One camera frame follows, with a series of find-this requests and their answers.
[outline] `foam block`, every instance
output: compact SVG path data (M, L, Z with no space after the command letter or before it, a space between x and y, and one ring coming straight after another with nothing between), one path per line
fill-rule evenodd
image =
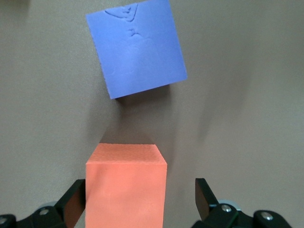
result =
M162 228L167 163L156 145L100 143L86 163L86 228Z
M169 0L149 0L86 16L110 98L187 78Z

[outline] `top face of orange block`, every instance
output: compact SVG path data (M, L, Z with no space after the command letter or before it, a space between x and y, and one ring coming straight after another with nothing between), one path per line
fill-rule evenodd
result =
M87 164L92 163L166 164L156 145L100 143Z

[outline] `gray table surface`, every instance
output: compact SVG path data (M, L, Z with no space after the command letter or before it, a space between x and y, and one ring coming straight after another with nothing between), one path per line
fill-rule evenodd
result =
M155 143L164 228L199 219L196 177L303 227L304 1L171 0L189 78L110 100L85 14L132 2L0 1L0 214L58 200L100 141Z

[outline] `blue foam cube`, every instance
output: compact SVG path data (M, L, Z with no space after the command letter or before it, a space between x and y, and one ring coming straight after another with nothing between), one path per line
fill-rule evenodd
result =
M110 98L185 80L169 0L148 0L86 16Z

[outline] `orange foam block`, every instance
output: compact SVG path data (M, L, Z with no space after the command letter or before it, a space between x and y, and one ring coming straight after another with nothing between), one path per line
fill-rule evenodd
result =
M100 143L86 163L86 228L162 228L167 163L156 145Z

